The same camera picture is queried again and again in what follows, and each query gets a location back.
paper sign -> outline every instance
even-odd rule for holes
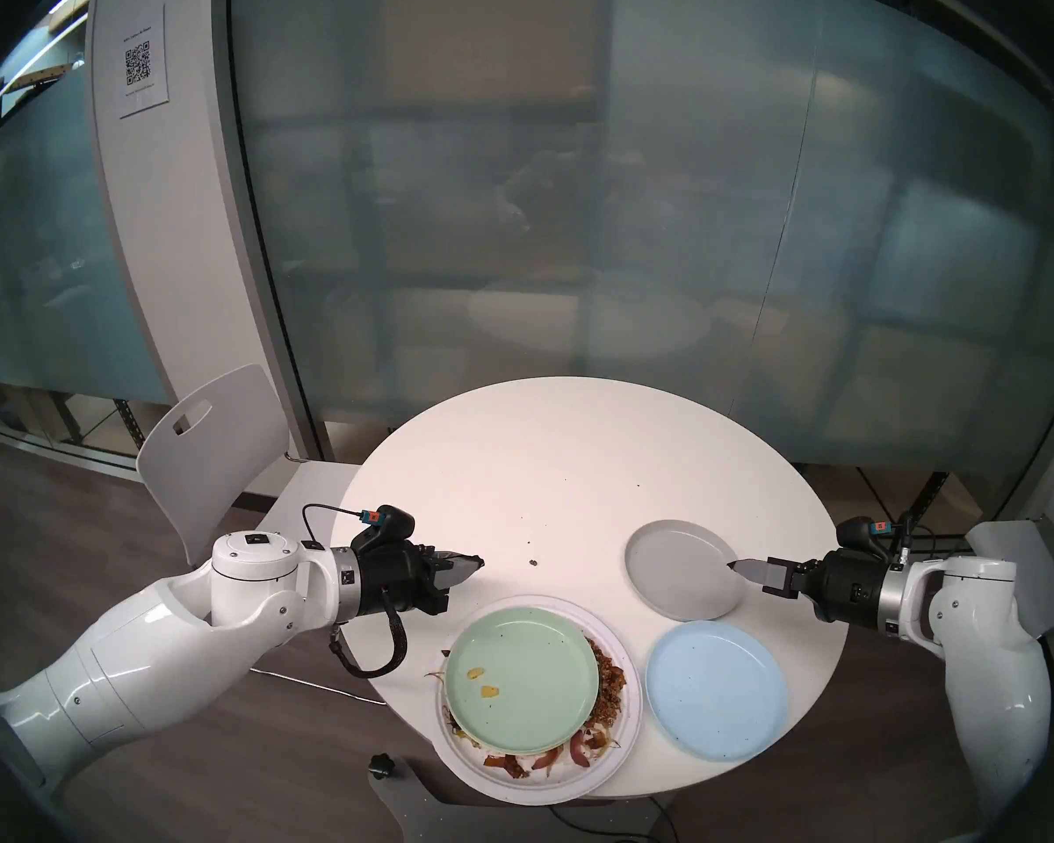
[[[163,5],[128,31],[114,57],[119,117],[169,100],[168,71],[163,66]]]

qr code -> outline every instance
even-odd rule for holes
[[[152,73],[153,67],[148,60],[148,42],[140,42],[136,47],[130,47],[124,52],[125,86],[132,86],[138,81],[147,81]]]

chair backrest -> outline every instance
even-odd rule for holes
[[[188,414],[190,427],[181,424]],[[175,526],[192,568],[210,555],[230,505],[288,447],[286,413],[260,366],[216,377],[156,424],[137,473]]]

plate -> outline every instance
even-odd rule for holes
[[[485,758],[494,753],[483,747],[473,746],[467,739],[453,736],[442,714],[442,708],[447,706],[445,686],[441,683],[441,678],[429,677],[427,680],[427,683],[430,683],[428,711],[431,723],[429,729],[434,731],[432,737],[434,750],[449,770],[452,770],[462,781],[482,793],[500,801],[506,801],[509,804],[545,806],[550,803],[563,804],[577,798],[581,799],[612,777],[631,753],[632,747],[636,746],[636,738],[640,733],[644,712],[640,673],[625,650],[625,646],[617,638],[617,634],[613,634],[609,626],[601,622],[589,610],[565,602],[561,597],[555,599],[542,594],[505,597],[474,612],[464,623],[464,628],[467,629],[474,622],[496,610],[512,607],[540,608],[569,620],[582,631],[582,634],[592,639],[601,651],[610,656],[612,663],[625,672],[625,688],[620,692],[622,708],[620,708],[620,714],[611,729],[616,747],[606,750],[605,754],[600,758],[591,760],[589,767],[574,764],[569,757],[569,750],[564,748],[562,754],[550,767],[549,776],[545,771],[535,770],[524,779],[513,780],[502,767],[485,767]],[[436,653],[436,658],[429,659],[429,670],[447,668],[448,661]],[[525,767],[529,767],[526,760],[523,760],[523,763]]]
[[[770,745],[788,715],[788,689],[768,650],[725,623],[684,623],[651,650],[651,713],[669,739],[707,761],[739,761]]]
[[[625,570],[636,593],[661,616],[717,620],[745,596],[746,582],[727,568],[733,548],[695,523],[660,519],[639,528],[625,545]]]
[[[445,692],[462,729],[495,752],[546,752],[569,741],[593,709],[597,661],[570,620],[540,607],[507,607],[453,642]]]

gray plate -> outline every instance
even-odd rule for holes
[[[648,523],[625,546],[632,588],[652,610],[680,622],[715,620],[738,606],[745,580],[727,568],[736,558],[715,532],[680,519]]]

